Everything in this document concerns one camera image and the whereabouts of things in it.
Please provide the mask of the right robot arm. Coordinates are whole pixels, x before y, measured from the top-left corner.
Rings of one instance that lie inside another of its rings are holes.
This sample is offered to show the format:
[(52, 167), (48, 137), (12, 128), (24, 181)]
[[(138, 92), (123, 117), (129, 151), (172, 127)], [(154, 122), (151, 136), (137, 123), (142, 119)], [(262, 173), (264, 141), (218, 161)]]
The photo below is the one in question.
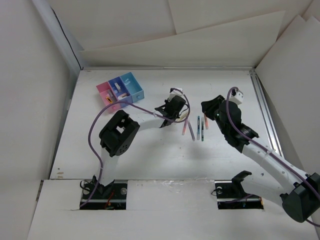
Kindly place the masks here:
[(309, 174), (277, 154), (256, 131), (242, 123), (238, 104), (218, 95), (201, 102), (201, 111), (216, 122), (231, 147), (262, 167), (273, 181), (243, 170), (231, 180), (232, 193), (237, 197), (257, 195), (282, 207), (294, 221), (309, 221), (320, 209), (320, 175)]

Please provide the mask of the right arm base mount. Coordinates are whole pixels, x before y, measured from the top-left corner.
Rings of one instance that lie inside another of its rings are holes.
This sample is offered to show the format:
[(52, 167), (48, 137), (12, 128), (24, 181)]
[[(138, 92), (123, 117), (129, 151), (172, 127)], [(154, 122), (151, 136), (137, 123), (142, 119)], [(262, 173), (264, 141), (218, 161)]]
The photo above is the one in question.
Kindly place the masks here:
[(211, 195), (216, 197), (219, 210), (263, 210), (261, 197), (246, 193), (241, 185), (250, 176), (249, 171), (242, 171), (229, 180), (215, 180)]

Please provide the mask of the white sleeved eraser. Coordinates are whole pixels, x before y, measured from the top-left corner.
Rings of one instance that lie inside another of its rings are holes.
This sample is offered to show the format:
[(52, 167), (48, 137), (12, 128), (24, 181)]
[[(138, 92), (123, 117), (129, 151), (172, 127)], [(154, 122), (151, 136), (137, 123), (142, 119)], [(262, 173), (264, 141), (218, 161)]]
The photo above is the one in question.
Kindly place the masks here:
[(116, 89), (118, 90), (118, 92), (120, 93), (122, 91), (121, 86), (117, 82), (115, 82), (114, 85), (115, 85)]

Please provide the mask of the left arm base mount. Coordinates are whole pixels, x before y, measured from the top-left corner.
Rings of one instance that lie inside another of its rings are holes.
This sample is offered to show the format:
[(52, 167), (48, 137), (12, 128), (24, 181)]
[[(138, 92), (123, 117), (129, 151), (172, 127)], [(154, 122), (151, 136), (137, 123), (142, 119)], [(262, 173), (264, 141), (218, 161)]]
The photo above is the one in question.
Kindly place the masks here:
[(95, 176), (90, 181), (82, 180), (80, 182), (82, 190), (80, 210), (126, 210), (127, 181), (113, 181), (106, 186), (99, 183), (93, 196), (88, 200), (97, 182)]

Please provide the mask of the yellow utility knife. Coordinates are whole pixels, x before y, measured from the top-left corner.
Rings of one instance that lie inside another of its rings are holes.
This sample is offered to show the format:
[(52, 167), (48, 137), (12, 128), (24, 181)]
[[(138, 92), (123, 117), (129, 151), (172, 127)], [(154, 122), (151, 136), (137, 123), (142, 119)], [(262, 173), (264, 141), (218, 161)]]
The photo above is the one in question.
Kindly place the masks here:
[(113, 100), (112, 100), (110, 97), (107, 96), (105, 99), (106, 99), (110, 104), (113, 103)]

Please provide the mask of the purple highlighter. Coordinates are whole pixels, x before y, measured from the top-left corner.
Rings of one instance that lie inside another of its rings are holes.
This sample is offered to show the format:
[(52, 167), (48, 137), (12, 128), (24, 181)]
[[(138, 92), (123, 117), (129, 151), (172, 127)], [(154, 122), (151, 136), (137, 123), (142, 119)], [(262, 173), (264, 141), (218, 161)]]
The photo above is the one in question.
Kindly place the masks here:
[(195, 134), (194, 134), (194, 131), (193, 131), (193, 128), (192, 128), (192, 124), (191, 124), (191, 122), (189, 120), (187, 121), (187, 124), (188, 124), (188, 128), (189, 128), (189, 131), (190, 131), (190, 135), (191, 135), (192, 141), (196, 141), (196, 137), (195, 137)]

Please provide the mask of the pink highlighter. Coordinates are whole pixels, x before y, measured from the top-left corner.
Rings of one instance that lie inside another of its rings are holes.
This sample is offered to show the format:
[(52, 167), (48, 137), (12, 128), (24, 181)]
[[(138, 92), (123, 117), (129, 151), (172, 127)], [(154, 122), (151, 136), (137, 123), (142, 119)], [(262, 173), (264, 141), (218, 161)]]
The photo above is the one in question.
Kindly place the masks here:
[(183, 129), (182, 129), (182, 135), (183, 135), (183, 136), (184, 136), (185, 133), (186, 133), (187, 125), (188, 125), (188, 120), (185, 119), (184, 124), (183, 124)]

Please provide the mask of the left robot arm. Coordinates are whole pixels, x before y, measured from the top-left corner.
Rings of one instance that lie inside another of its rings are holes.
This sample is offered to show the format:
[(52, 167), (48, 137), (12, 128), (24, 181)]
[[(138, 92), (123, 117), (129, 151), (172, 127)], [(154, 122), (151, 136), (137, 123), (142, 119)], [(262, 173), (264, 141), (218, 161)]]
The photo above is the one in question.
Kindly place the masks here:
[(130, 116), (124, 110), (118, 110), (99, 133), (102, 160), (102, 173), (99, 182), (94, 186), (94, 192), (100, 198), (111, 194), (110, 183), (116, 179), (116, 166), (132, 144), (138, 132), (149, 129), (160, 129), (177, 122), (182, 109), (189, 106), (181, 96), (166, 99), (164, 104), (155, 108), (155, 112), (138, 113)]

